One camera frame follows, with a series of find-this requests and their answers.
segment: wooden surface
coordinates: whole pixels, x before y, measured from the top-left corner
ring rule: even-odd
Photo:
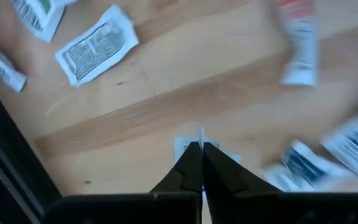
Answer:
[[[54,53],[112,3],[142,43],[71,88]],[[173,164],[173,138],[200,126],[259,175],[293,138],[323,152],[321,136],[358,109],[358,1],[316,8],[321,84],[312,89],[279,84],[290,44],[274,1],[79,0],[47,44],[0,0],[0,48],[29,78],[20,95],[0,81],[0,99],[64,195],[150,190]]]

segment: wooden table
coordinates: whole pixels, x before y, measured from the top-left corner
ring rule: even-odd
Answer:
[[[113,3],[141,44],[72,88],[54,53]],[[0,99],[64,195],[150,190],[173,165],[174,137],[200,126],[259,175],[293,138],[323,152],[321,136],[358,109],[358,1],[316,8],[321,84],[313,89],[279,84],[290,43],[273,0],[79,0],[51,44],[0,0],[0,48],[29,78],[20,95],[0,81]]]

